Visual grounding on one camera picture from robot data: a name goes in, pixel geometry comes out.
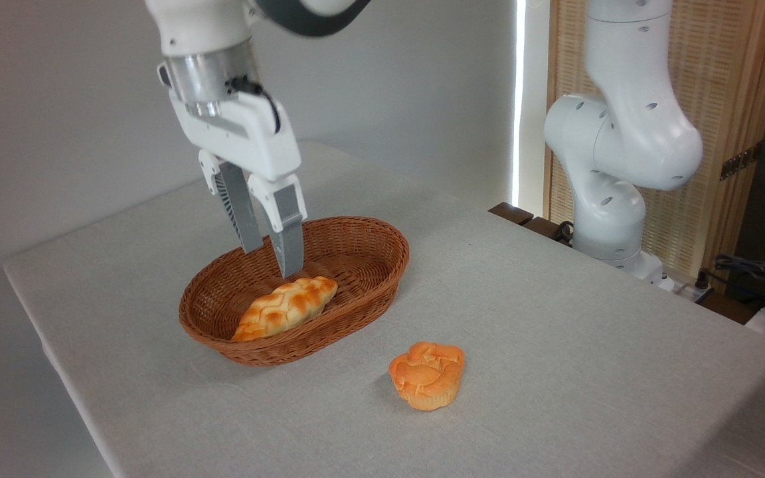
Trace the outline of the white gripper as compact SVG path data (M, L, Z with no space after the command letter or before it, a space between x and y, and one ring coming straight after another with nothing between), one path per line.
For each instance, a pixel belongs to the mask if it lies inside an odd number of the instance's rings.
M244 252L263 246L248 185L268 217L282 277L300 272L303 221L309 214L299 178L292 174L301 158L282 105L236 90L222 90L219 99L204 104L186 104L174 90L168 97L183 133L201 149L199 164L209 191L221 200ZM241 167L254 173L247 184Z

